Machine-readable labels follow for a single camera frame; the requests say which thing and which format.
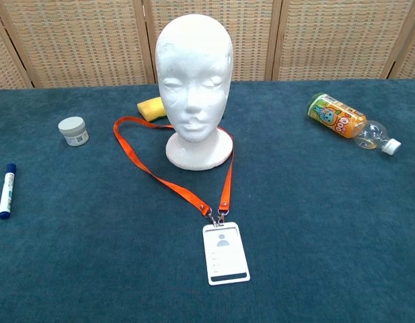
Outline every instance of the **mannequin eye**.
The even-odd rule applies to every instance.
[[[222,79],[219,76],[213,76],[202,83],[205,87],[215,87],[222,83]]]
[[[164,79],[163,84],[171,89],[177,89],[183,86],[183,83],[179,79],[175,78]]]

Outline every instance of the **marker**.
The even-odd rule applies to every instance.
[[[0,219],[8,219],[10,217],[11,197],[13,196],[14,175],[16,174],[16,165],[7,164],[7,171],[4,177],[3,194],[0,203]]]

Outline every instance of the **sponge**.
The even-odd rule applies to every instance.
[[[137,104],[139,112],[146,121],[152,121],[163,116],[167,116],[165,113],[164,105],[162,104],[161,97],[153,98]]]

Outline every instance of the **orange lanyard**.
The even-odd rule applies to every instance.
[[[126,121],[135,122],[135,123],[141,124],[145,127],[153,128],[153,129],[173,129],[173,126],[170,125],[170,124],[167,124],[165,126],[158,126],[156,124],[144,121],[143,119],[136,118],[135,116],[123,116],[122,118],[119,118],[114,123],[113,131],[114,131],[114,135],[118,139],[120,145],[122,146],[123,150],[125,151],[125,153],[129,157],[129,159],[131,159],[133,161],[133,163],[138,168],[141,168],[146,173],[152,175],[156,180],[158,180],[162,184],[168,186],[170,189],[172,189],[174,192],[178,193],[181,197],[183,197],[189,203],[194,205],[201,212],[203,217],[209,218],[212,221],[214,226],[216,226],[218,224],[220,225],[221,223],[223,223],[225,221],[225,216],[228,215],[228,213],[229,213],[229,202],[230,202],[230,198],[231,198],[231,177],[232,177],[232,173],[233,173],[233,160],[234,160],[233,151],[231,152],[231,163],[229,164],[227,177],[226,177],[225,183],[223,185],[222,196],[221,196],[221,204],[219,204],[219,207],[218,207],[218,218],[217,218],[217,221],[215,221],[215,219],[212,216],[212,208],[207,203],[205,203],[202,199],[200,199],[198,196],[196,196],[190,190],[188,190],[184,187],[181,187],[177,184],[174,184],[172,182],[168,182],[167,180],[164,180],[164,179],[156,176],[154,173],[152,173],[149,170],[149,168],[146,167],[145,164],[143,164],[141,162],[141,160],[137,157],[137,155],[135,154],[134,149],[130,146],[128,141],[126,141],[125,138],[122,137],[122,135],[119,133],[119,126],[122,123],[126,122]]]

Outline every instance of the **white badge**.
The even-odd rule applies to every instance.
[[[250,280],[245,251],[236,223],[227,222],[216,227],[206,225],[202,229],[202,237],[210,285]]]

